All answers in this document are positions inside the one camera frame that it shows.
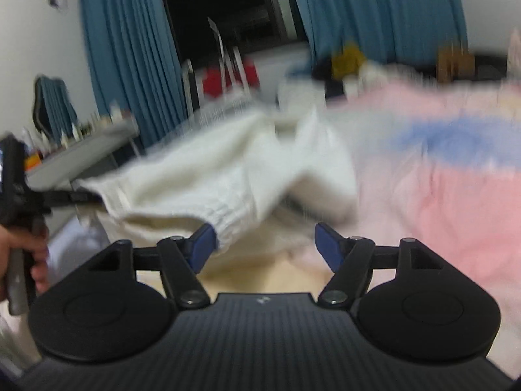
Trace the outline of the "person's left hand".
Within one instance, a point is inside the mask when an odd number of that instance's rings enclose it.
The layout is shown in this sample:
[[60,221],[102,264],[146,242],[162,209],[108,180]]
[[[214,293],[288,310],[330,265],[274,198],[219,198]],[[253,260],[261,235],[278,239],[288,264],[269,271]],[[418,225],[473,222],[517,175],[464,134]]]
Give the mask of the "person's left hand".
[[47,246],[48,232],[44,229],[39,235],[33,235],[26,229],[1,227],[0,247],[0,274],[1,274],[1,301],[7,299],[5,274],[9,265],[11,253],[15,249],[28,251],[34,260],[31,276],[35,281],[35,288],[39,293],[49,289],[48,264],[49,248]]

